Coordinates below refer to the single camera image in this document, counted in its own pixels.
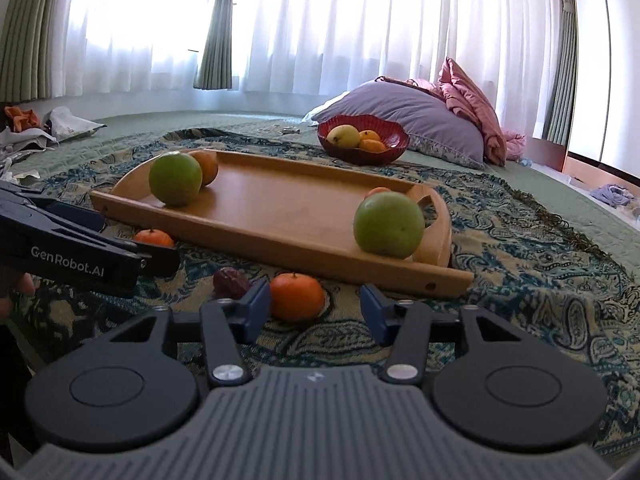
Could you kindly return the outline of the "person's left hand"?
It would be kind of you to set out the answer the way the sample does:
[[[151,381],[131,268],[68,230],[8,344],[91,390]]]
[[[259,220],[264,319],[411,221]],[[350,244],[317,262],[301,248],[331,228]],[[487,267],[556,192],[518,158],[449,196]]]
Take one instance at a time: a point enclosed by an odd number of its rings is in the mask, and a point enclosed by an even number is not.
[[[0,278],[0,318],[4,322],[13,310],[15,296],[31,297],[36,286],[32,276],[9,268],[1,268]]]

